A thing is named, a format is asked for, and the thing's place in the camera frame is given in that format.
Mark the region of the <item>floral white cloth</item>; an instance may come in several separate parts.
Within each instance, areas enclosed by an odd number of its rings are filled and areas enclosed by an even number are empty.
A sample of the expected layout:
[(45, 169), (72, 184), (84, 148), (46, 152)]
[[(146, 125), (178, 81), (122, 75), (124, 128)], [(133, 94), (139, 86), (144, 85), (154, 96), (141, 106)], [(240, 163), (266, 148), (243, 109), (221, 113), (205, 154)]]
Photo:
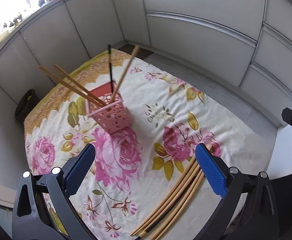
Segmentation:
[[(111, 56), (112, 77), (118, 80), (130, 57), (120, 50)], [(89, 90), (107, 83), (108, 53), (70, 75)], [(84, 98), (62, 85), (24, 121), (26, 157), (35, 175), (63, 166), (86, 144), (96, 148), (70, 201), (98, 239), (129, 239), (186, 171), (198, 143), (242, 172), (267, 168), (277, 129), (257, 110), (248, 107), (240, 119), (189, 77), (171, 75), (155, 57), (134, 59), (119, 91), (132, 124), (114, 134), (88, 118)]]

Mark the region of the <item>black chopstick gold band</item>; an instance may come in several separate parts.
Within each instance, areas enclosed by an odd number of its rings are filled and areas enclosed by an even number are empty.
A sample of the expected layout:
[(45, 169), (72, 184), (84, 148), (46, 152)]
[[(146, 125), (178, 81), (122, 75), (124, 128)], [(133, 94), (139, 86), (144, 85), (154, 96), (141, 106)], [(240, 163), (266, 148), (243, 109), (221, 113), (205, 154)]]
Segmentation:
[(109, 56), (109, 75), (110, 75), (110, 87), (111, 87), (111, 93), (113, 93), (113, 80), (112, 80), (112, 52), (111, 52), (111, 44), (107, 45), (107, 50), (108, 50), (108, 56)]

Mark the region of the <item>pink perforated utensil holder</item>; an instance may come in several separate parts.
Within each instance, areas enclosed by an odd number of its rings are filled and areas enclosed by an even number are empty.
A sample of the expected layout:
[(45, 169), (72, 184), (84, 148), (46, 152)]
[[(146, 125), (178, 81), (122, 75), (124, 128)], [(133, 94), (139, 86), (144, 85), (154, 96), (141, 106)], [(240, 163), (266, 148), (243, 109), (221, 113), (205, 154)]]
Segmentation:
[(91, 92), (103, 100), (106, 106), (99, 108), (86, 100), (86, 115), (88, 118), (92, 118), (108, 134), (118, 132), (132, 124), (130, 113), (124, 106), (123, 99), (119, 93), (116, 95), (114, 102), (109, 104), (112, 96), (109, 83), (104, 83), (92, 89)]

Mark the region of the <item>dark chopstick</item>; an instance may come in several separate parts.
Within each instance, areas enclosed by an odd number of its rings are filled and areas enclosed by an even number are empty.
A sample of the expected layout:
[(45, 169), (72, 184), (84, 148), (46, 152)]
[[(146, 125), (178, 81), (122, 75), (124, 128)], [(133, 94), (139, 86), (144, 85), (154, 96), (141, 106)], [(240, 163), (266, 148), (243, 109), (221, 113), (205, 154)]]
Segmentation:
[(201, 168), (198, 164), (193, 164), (189, 170), (186, 170), (171, 191), (131, 235), (136, 235), (137, 239), (143, 239), (158, 224), (164, 223), (190, 188), (200, 170)]

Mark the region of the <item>black trash bin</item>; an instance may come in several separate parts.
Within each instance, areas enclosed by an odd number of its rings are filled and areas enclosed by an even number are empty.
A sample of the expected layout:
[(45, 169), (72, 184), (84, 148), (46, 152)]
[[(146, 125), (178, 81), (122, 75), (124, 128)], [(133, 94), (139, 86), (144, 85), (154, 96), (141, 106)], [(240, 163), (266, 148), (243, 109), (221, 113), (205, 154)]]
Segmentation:
[(15, 110), (15, 119), (18, 122), (24, 122), (28, 114), (36, 107), (39, 102), (40, 98), (37, 96), (35, 90), (28, 90), (17, 105)]

